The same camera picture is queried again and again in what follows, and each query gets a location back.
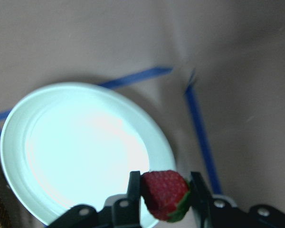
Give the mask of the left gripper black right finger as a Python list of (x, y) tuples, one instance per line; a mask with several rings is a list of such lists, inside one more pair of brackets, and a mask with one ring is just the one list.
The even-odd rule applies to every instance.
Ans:
[(191, 172), (191, 208), (199, 228), (285, 228), (285, 213), (267, 204), (241, 210), (228, 196), (211, 194), (202, 175)]

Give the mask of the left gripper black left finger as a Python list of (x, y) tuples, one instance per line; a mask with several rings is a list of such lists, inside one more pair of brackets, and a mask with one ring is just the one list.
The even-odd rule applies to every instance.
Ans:
[(125, 196), (111, 196), (115, 199), (110, 206), (97, 212), (85, 204), (73, 206), (54, 220), (50, 228), (140, 228), (140, 180), (139, 171), (130, 172)]

